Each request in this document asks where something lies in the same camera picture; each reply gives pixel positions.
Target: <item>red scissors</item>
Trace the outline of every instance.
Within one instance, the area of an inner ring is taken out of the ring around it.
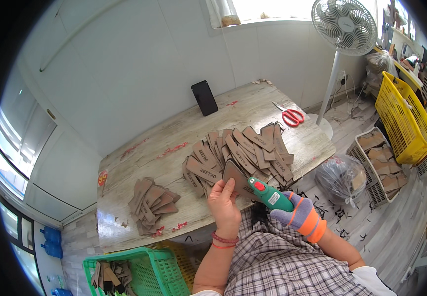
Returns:
[[[288,126],[290,126],[290,127],[296,127],[296,126],[298,126],[299,125],[299,123],[303,123],[304,122],[304,115],[302,115],[302,113],[300,113],[299,111],[297,111],[297,110],[294,110],[294,109],[286,109],[286,108],[283,108],[281,105],[279,105],[278,103],[274,103],[274,102],[272,102],[277,108],[279,108],[279,109],[281,109],[283,112],[282,112],[282,119],[284,120],[284,122],[288,125]]]

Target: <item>plaid shirt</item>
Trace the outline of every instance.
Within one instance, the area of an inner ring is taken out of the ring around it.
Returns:
[[[276,219],[270,221],[267,233],[262,223],[251,226],[251,209],[242,211],[225,296],[373,295],[346,262],[324,255],[317,244]]]

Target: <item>sticker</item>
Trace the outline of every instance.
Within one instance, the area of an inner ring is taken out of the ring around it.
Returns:
[[[106,181],[106,177],[108,176],[108,172],[103,170],[100,174],[98,174],[98,186],[103,186]]]
[[[275,203],[276,203],[276,201],[278,201],[280,197],[281,197],[281,196],[279,195],[279,193],[275,192],[275,193],[273,193],[273,196],[271,196],[271,197],[268,199],[268,203],[270,203],[270,204],[275,204]]]

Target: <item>white standing fan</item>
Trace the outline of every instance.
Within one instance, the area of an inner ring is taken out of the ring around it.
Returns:
[[[376,43],[377,29],[370,12],[357,0],[316,0],[312,5],[312,23],[320,36],[336,51],[320,112],[318,115],[308,114],[331,139],[332,127],[323,116],[336,83],[340,56],[367,54]]]

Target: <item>blue water bottle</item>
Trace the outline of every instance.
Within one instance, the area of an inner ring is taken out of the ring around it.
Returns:
[[[61,244],[61,232],[49,226],[44,226],[44,229],[40,229],[40,232],[44,234],[44,238],[47,241],[53,242],[55,244]]]
[[[65,289],[51,290],[51,294],[53,294],[55,296],[73,296],[72,292],[70,292],[69,290],[65,290]]]
[[[60,259],[63,258],[63,248],[61,248],[60,245],[46,240],[44,244],[41,244],[41,247],[45,249],[46,254],[48,254],[49,256],[57,257]]]

